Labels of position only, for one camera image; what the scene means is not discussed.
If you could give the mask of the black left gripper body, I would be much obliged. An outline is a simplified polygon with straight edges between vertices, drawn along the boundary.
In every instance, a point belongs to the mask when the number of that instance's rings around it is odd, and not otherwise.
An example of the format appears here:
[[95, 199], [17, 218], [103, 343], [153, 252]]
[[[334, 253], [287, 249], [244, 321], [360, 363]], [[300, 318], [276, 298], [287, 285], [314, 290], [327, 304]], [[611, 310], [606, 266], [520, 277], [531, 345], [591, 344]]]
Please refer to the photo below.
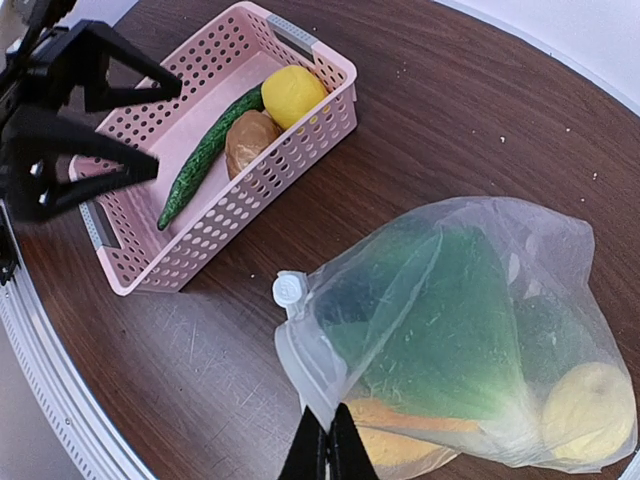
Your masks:
[[17, 220], [48, 220], [63, 209], [56, 195], [58, 155], [44, 138], [63, 129], [57, 113], [34, 89], [32, 56], [57, 33], [55, 25], [75, 7], [73, 1], [3, 1], [1, 3], [1, 200]]

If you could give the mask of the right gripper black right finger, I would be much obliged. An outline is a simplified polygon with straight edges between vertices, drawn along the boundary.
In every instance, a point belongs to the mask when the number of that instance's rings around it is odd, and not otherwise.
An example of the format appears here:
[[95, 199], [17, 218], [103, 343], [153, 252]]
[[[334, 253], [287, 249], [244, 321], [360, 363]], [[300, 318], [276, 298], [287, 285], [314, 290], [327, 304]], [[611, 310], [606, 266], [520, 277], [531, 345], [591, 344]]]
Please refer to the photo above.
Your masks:
[[328, 467], [331, 480], [378, 480], [352, 415], [341, 403], [328, 434]]

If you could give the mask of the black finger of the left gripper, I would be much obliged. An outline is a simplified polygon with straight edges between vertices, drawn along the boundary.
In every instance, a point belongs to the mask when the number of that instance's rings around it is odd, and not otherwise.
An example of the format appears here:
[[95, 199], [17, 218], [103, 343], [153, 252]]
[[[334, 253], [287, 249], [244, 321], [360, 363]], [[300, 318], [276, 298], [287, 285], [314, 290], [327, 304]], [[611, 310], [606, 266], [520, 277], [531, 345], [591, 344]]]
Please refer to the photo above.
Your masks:
[[[152, 85], [112, 86], [112, 62], [151, 79]], [[179, 78], [99, 21], [48, 30], [29, 56], [24, 81], [37, 104], [54, 110], [66, 105], [74, 88], [80, 87], [89, 113], [171, 100], [182, 89]]]
[[49, 220], [157, 177], [158, 160], [41, 108], [19, 108], [1, 132], [1, 199], [16, 220]]

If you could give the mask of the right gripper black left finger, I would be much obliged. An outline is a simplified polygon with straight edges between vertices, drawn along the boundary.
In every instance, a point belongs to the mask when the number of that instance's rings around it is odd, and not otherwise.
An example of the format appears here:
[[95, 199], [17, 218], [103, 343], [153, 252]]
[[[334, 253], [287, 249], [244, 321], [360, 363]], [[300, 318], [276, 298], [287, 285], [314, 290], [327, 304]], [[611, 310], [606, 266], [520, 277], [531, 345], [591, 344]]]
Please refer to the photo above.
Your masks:
[[278, 480], [324, 480], [328, 435], [306, 407]]

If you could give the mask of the green bok choy toy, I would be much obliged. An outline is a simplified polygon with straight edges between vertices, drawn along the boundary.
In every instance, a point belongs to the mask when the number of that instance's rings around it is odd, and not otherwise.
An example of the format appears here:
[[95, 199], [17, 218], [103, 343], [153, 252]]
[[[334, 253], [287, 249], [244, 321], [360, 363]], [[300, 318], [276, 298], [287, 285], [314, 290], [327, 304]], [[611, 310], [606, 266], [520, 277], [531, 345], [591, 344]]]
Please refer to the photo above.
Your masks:
[[343, 363], [342, 399], [495, 421], [574, 367], [584, 331], [509, 221], [409, 215], [318, 268], [310, 310]]

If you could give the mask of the dark green cucumber toy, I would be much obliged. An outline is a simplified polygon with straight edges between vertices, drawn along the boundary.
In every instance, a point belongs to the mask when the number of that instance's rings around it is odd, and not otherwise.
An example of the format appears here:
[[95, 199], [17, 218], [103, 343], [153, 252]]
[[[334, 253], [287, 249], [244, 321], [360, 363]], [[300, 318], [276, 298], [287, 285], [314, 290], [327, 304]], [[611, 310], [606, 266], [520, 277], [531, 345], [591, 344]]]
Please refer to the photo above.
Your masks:
[[231, 103], [199, 140], [171, 185], [156, 222], [158, 230], [165, 230], [195, 196], [216, 158], [224, 150], [233, 123], [250, 110], [264, 109], [262, 85], [259, 83]]

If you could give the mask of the clear zip top bag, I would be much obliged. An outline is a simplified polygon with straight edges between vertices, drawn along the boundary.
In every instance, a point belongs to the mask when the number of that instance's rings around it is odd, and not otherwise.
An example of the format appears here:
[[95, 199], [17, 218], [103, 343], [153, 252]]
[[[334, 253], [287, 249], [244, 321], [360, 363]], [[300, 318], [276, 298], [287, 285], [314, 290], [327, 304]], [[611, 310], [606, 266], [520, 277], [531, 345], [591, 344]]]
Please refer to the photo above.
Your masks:
[[349, 409], [381, 477], [459, 453], [596, 473], [634, 451], [638, 420], [594, 253], [589, 223], [524, 200], [421, 206], [280, 272], [276, 351], [323, 431]]

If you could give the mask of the brown potato toy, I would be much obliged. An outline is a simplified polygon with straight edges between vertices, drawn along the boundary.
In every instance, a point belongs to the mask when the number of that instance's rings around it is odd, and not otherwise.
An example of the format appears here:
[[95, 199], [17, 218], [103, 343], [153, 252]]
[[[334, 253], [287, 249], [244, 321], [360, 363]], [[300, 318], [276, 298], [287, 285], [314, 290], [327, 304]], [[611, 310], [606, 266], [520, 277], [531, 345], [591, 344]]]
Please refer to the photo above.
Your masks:
[[225, 155], [229, 178], [233, 180], [281, 134], [280, 127], [258, 110], [243, 113], [226, 135]]

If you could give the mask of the yellow lemon toy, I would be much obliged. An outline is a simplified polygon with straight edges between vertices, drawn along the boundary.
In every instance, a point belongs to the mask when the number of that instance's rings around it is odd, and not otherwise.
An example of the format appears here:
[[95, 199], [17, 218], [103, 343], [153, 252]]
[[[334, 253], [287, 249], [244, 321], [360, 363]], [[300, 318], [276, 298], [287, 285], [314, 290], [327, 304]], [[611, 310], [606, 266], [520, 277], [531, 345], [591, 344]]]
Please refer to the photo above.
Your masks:
[[288, 130], [323, 101], [328, 92], [307, 69], [290, 65], [263, 82], [261, 95], [267, 113], [283, 130]]

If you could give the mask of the pale yellow wrinkled fruit toy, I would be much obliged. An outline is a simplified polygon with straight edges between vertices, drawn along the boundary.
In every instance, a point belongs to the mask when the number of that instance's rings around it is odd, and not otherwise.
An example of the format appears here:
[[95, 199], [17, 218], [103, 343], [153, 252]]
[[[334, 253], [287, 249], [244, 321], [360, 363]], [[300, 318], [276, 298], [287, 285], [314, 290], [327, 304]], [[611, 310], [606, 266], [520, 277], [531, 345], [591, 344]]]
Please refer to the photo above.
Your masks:
[[617, 367], [574, 367], [552, 388], [542, 411], [542, 435], [553, 456], [595, 464], [620, 450], [635, 425], [632, 384]]

